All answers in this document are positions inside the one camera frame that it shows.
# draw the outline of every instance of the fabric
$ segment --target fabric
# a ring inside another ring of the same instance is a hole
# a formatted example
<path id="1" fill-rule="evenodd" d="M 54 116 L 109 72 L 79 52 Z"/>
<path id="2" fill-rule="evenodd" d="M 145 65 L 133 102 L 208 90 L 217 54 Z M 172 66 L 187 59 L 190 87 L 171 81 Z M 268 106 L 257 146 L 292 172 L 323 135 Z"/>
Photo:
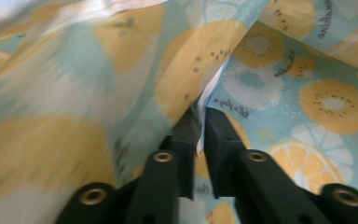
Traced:
<path id="1" fill-rule="evenodd" d="M 248 148 L 312 192 L 358 189 L 358 1 L 0 1 L 0 223 L 139 176 L 219 68 L 202 102 Z M 239 223 L 202 152 L 195 174 L 180 223 Z"/>

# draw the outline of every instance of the kiwi slice print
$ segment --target kiwi slice print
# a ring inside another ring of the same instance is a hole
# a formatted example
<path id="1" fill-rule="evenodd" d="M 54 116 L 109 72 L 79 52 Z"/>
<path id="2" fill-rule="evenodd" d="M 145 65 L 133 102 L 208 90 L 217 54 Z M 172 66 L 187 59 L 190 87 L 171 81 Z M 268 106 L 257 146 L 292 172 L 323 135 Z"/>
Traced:
<path id="1" fill-rule="evenodd" d="M 274 65 L 282 60 L 284 43 L 279 32 L 256 23 L 235 48 L 233 55 L 249 67 Z"/>
<path id="2" fill-rule="evenodd" d="M 239 21 L 214 21 L 177 36 L 162 55 L 154 97 L 162 113 L 175 123 L 205 88 L 245 35 Z"/>
<path id="3" fill-rule="evenodd" d="M 93 27 L 117 74 L 129 72 L 142 59 L 159 35 L 164 17 L 163 5 L 118 13 Z"/>
<path id="4" fill-rule="evenodd" d="M 292 77 L 312 77 L 314 69 L 315 60 L 313 58 L 297 57 L 287 74 Z"/>
<path id="5" fill-rule="evenodd" d="M 292 38 L 302 39 L 315 26 L 317 11 L 312 0 L 272 0 L 259 20 Z"/>
<path id="6" fill-rule="evenodd" d="M 304 85 L 299 93 L 304 112 L 326 130 L 358 133 L 358 90 L 352 85 L 324 79 Z"/>

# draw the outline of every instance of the metal grommet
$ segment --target metal grommet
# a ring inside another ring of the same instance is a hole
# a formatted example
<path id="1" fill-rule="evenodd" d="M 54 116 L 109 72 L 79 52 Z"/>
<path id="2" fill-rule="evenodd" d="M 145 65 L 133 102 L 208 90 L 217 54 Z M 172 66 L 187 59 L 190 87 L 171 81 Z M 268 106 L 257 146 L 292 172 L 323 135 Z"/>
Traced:
<path id="1" fill-rule="evenodd" d="M 79 201 L 86 205 L 94 205 L 101 203 L 106 196 L 104 189 L 89 189 L 80 196 Z"/>
<path id="2" fill-rule="evenodd" d="M 334 189 L 333 196 L 341 203 L 358 207 L 358 195 L 346 189 Z"/>
<path id="3" fill-rule="evenodd" d="M 251 161 L 266 161 L 267 157 L 258 152 L 252 152 L 248 154 L 248 159 Z"/>
<path id="4" fill-rule="evenodd" d="M 170 153 L 167 152 L 161 152 L 156 154 L 153 159 L 155 161 L 160 161 L 160 162 L 166 162 L 166 161 L 171 161 L 172 160 L 172 155 Z"/>

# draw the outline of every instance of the black bracket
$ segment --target black bracket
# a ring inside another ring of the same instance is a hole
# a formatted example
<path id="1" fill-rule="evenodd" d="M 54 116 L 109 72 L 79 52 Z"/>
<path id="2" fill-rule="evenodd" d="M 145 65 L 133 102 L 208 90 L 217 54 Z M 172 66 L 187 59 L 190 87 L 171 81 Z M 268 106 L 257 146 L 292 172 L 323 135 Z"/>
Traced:
<path id="1" fill-rule="evenodd" d="M 121 189 L 83 187 L 57 223 L 177 224 L 178 198 L 193 196 L 199 136 L 192 117 L 187 111 L 139 179 Z M 358 223 L 358 190 L 330 184 L 315 195 L 299 188 L 270 155 L 246 149 L 221 111 L 207 109 L 204 143 L 213 194 L 236 198 L 241 223 Z"/>

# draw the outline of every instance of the screw hole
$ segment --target screw hole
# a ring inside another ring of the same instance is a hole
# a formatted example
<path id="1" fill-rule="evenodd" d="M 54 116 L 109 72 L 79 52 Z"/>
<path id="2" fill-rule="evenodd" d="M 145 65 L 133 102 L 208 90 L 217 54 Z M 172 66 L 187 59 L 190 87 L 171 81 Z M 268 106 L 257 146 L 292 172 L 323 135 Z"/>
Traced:
<path id="1" fill-rule="evenodd" d="M 156 217 L 153 214 L 147 214 L 144 216 L 144 224 L 156 223 Z"/>
<path id="2" fill-rule="evenodd" d="M 251 161 L 266 161 L 267 157 L 258 152 L 252 152 L 248 155 L 248 159 Z"/>
<path id="3" fill-rule="evenodd" d="M 349 206 L 358 207 L 358 195 L 346 189 L 335 189 L 333 196 L 341 203 Z"/>
<path id="4" fill-rule="evenodd" d="M 86 205 L 94 205 L 101 203 L 106 198 L 106 191 L 104 189 L 89 189 L 84 192 L 79 201 Z"/>
<path id="5" fill-rule="evenodd" d="M 172 155 L 170 153 L 161 152 L 156 154 L 153 158 L 155 161 L 166 162 L 172 160 Z"/>
<path id="6" fill-rule="evenodd" d="M 302 224 L 312 224 L 312 219 L 305 214 L 299 214 L 297 220 Z"/>

